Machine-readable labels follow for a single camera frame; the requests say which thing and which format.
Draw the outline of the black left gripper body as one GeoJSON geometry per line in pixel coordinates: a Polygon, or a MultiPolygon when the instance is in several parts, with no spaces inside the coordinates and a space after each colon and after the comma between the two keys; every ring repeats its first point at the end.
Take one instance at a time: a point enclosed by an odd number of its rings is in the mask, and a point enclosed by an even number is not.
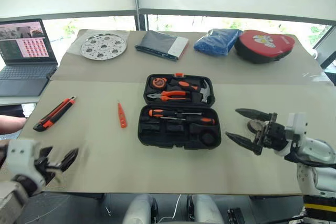
{"type": "Polygon", "coordinates": [[[45,181],[51,181],[56,176],[56,170],[61,170],[61,163],[51,163],[48,157],[37,158],[34,166],[45,181]]]}

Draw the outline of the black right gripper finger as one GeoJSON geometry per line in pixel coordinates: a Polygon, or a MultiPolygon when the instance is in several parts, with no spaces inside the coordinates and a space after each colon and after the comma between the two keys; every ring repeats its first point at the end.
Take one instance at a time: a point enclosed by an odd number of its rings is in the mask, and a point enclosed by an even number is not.
{"type": "Polygon", "coordinates": [[[235,133],[225,132],[225,134],[239,146],[245,149],[248,149],[252,152],[259,151],[259,146],[253,143],[250,139],[243,137],[241,135],[235,134],[235,133]]]}
{"type": "Polygon", "coordinates": [[[271,113],[265,113],[255,109],[239,108],[235,109],[235,111],[246,118],[263,122],[270,121],[272,117],[271,113]]]}

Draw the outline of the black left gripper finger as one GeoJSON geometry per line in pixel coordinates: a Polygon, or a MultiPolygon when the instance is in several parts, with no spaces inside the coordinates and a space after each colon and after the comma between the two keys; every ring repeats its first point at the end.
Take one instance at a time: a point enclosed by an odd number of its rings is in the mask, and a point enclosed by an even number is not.
{"type": "Polygon", "coordinates": [[[71,149],[63,158],[63,160],[59,164],[59,169],[62,172],[65,172],[76,160],[79,152],[79,148],[71,149]]]}
{"type": "Polygon", "coordinates": [[[39,158],[47,158],[52,150],[52,146],[41,148],[39,151],[39,158]]]}

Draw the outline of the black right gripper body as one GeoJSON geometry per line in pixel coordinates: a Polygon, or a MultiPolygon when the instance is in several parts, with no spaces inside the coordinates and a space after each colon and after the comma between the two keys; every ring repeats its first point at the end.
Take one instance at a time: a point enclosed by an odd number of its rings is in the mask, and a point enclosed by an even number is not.
{"type": "Polygon", "coordinates": [[[254,152],[260,155],[264,147],[281,151],[288,143],[285,137],[285,127],[276,122],[277,113],[258,112],[256,120],[264,124],[256,131],[253,143],[257,145],[254,152]]]}

